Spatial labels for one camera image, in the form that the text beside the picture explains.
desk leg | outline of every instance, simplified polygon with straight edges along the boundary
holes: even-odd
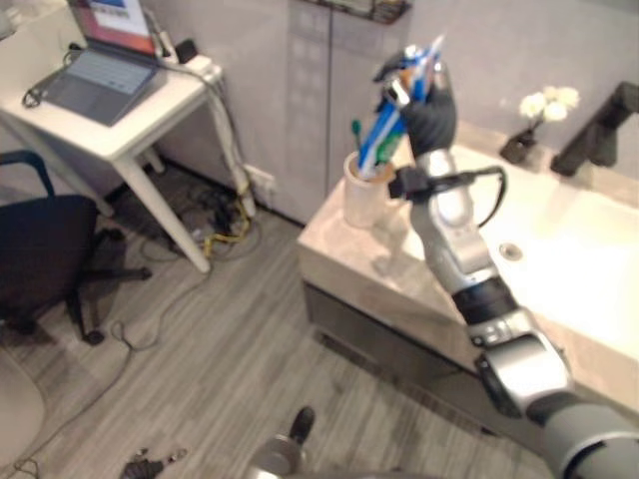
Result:
[[[162,160],[160,160],[160,157],[153,149],[153,147],[147,148],[142,154],[142,157],[147,163],[149,163],[149,165],[153,167],[153,170],[156,173],[163,173],[166,170],[164,163],[162,163]]]
[[[131,190],[138,196],[140,201],[147,207],[155,219],[162,225],[162,228],[173,238],[191,262],[201,272],[211,269],[211,264],[207,261],[198,245],[193,241],[191,235],[180,223],[178,217],[171,210],[167,202],[162,198],[156,187],[151,183],[149,177],[144,173],[135,158],[126,155],[113,163],[113,167],[122,176]]]
[[[51,170],[64,180],[67,185],[81,195],[89,197],[96,202],[98,210],[102,215],[105,217],[113,216],[113,208],[111,205],[105,202],[93,188],[80,178],[75,171],[69,168],[60,155],[47,145],[30,127],[19,120],[11,118],[11,116],[7,114],[0,114],[0,120],[2,120],[2,123],[9,131],[22,141],[26,147],[40,155],[47,165],[51,167]]]

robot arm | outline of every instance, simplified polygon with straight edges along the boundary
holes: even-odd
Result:
[[[449,91],[442,65],[435,67],[433,83],[439,92]],[[441,138],[452,139],[451,95],[441,97],[433,112],[429,104],[409,102],[401,89],[401,82],[389,81],[385,95],[401,110],[416,165],[397,172],[390,192],[412,201],[410,220],[426,263],[464,317],[470,340],[482,348],[475,364],[493,404],[544,428],[545,460],[555,477],[639,477],[639,431],[612,409],[574,393],[563,357],[517,304],[490,258],[467,187],[485,172],[459,174],[441,144]],[[438,128],[448,124],[447,130],[435,127],[437,115],[444,117]]]

laptop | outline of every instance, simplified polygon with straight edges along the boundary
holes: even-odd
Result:
[[[88,48],[47,86],[43,100],[112,126],[160,77],[139,0],[69,0]]]

flower vase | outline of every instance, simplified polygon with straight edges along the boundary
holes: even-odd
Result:
[[[517,165],[528,158],[530,151],[536,144],[534,129],[527,128],[511,137],[499,151],[499,155],[513,165]]]

laptop screen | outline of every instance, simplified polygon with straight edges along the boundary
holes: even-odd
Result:
[[[140,0],[69,0],[87,40],[155,55]]]

